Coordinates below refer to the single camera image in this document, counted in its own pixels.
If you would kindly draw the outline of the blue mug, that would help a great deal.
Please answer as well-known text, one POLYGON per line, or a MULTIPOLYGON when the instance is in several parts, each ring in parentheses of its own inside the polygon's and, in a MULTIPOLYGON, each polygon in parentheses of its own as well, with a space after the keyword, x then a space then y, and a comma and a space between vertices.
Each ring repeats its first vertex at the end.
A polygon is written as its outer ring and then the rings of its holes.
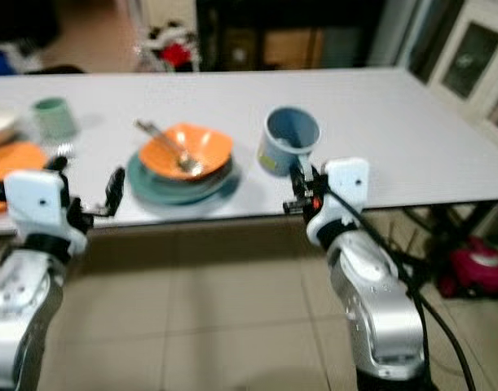
POLYGON ((303 154, 311 154, 320 140, 315 117, 298 107, 279 107, 265 119, 257 160, 275 176, 290 175, 290 167, 303 170, 303 154))

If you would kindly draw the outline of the orange bowl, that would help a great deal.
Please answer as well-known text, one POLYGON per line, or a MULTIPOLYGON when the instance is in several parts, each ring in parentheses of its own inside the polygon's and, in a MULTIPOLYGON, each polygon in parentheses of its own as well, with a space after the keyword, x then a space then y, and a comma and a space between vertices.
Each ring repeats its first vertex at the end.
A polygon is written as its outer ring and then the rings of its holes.
POLYGON ((175 155, 160 140, 149 135, 139 150, 139 159, 148 171, 173 180, 200 180, 218 171, 232 159, 232 138, 203 125, 180 122, 162 130, 168 138, 182 145, 192 159, 203 166, 197 175, 183 173, 175 163, 175 155))

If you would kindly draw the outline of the orange flat plate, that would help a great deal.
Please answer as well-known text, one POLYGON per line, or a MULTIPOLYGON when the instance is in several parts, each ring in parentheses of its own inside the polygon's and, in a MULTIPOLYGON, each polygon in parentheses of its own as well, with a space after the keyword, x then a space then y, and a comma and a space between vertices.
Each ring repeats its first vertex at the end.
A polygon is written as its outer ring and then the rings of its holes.
POLYGON ((36 170, 43 168, 48 159, 35 143, 28 141, 0 145, 0 180, 14 170, 36 170))

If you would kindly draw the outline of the teal plate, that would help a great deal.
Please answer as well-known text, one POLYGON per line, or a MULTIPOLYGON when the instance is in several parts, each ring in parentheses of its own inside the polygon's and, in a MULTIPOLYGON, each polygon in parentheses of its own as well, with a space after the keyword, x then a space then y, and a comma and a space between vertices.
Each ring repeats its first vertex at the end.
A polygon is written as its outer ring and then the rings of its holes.
POLYGON ((232 192, 237 188, 240 175, 241 168, 234 161, 228 161, 204 182, 181 185, 148 171, 138 153, 132 154, 126 162, 126 180, 130 187, 138 197, 152 204, 195 204, 219 192, 232 192))

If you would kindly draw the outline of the cream bowl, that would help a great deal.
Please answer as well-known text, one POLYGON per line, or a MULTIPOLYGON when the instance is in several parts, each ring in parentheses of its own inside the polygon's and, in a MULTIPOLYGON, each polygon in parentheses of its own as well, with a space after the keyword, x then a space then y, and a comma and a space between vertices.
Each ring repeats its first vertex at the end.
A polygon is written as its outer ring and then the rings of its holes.
POLYGON ((18 112, 10 108, 0 108, 0 146, 14 141, 19 137, 18 112))

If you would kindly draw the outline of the gold spoon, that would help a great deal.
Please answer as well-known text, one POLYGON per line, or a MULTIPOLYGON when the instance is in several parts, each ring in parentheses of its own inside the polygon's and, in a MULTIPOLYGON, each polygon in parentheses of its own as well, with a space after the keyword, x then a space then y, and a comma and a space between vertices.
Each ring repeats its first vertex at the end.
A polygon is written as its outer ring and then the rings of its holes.
POLYGON ((189 152, 182 145, 168 138, 154 123, 145 120, 134 120, 134 125, 144 131, 145 134, 149 134, 156 140, 160 140, 167 149, 170 149, 175 155, 175 163, 177 163, 183 173, 197 175, 203 171, 203 166, 201 166, 199 161, 192 159, 192 156, 190 156, 189 152))

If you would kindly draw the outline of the green mug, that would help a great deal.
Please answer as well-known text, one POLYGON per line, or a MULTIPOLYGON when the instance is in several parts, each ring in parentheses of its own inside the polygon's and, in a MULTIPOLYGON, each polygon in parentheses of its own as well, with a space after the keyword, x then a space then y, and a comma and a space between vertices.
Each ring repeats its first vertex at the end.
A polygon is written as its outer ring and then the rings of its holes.
POLYGON ((77 124, 67 100, 61 97, 39 99, 32 105, 43 140, 70 140, 77 134, 77 124))

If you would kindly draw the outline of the brown cardboard box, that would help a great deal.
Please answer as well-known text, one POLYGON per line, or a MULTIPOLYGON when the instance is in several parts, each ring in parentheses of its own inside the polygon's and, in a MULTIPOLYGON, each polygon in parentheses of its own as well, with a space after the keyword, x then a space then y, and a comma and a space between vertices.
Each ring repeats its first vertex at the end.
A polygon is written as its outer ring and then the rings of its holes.
POLYGON ((297 70, 322 67, 323 31, 277 29, 264 34, 263 67, 267 70, 297 70))

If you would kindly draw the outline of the black chair back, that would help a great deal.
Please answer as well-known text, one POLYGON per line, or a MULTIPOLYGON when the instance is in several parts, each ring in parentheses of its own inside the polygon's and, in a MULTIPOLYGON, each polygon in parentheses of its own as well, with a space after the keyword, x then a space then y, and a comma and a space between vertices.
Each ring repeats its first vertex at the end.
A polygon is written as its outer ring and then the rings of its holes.
POLYGON ((84 74, 85 71, 73 64, 60 64, 59 66, 41 68, 30 72, 29 75, 56 75, 56 74, 84 74))

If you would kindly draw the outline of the red and white toy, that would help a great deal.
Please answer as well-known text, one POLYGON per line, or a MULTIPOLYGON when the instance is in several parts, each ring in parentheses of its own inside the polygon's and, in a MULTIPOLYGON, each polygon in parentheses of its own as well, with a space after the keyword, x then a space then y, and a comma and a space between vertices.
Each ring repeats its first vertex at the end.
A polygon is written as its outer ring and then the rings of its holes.
POLYGON ((199 37, 183 26, 152 27, 134 45, 138 68, 148 73, 196 73, 200 71, 199 37))

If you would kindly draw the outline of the dark cabinet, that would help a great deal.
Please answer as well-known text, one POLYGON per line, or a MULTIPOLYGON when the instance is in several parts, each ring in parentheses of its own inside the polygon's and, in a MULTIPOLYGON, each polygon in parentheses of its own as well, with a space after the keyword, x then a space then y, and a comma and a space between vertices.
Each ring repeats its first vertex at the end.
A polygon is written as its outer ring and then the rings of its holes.
POLYGON ((265 34, 307 30, 310 60, 324 66, 324 33, 346 31, 337 39, 337 68, 367 67, 387 0, 194 0, 196 29, 208 71, 275 70, 265 63, 265 34))

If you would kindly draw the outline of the pink floor appliance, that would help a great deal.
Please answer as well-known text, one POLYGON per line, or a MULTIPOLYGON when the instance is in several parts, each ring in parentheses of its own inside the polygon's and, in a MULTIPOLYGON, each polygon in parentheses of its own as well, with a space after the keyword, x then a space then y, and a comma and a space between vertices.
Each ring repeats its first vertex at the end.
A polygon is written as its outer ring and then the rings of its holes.
POLYGON ((449 269, 439 277, 443 298, 498 297, 498 249, 480 237, 468 237, 449 253, 449 269))

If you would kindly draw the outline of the white glazed door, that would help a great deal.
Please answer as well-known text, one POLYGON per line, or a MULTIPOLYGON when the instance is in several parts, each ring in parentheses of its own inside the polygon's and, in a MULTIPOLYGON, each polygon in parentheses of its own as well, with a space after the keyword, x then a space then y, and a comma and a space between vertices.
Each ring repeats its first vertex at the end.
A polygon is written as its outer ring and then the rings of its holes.
POLYGON ((428 87, 498 143, 498 0, 465 0, 428 87))

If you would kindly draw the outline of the black table frame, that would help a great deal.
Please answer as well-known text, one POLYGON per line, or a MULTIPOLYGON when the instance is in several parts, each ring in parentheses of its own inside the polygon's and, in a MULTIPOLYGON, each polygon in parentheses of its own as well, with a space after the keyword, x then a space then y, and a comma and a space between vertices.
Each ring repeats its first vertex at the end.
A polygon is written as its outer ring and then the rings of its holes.
POLYGON ((498 239, 488 234, 498 224, 498 200, 368 209, 364 216, 391 247, 420 261, 445 264, 472 239, 498 251, 498 239))

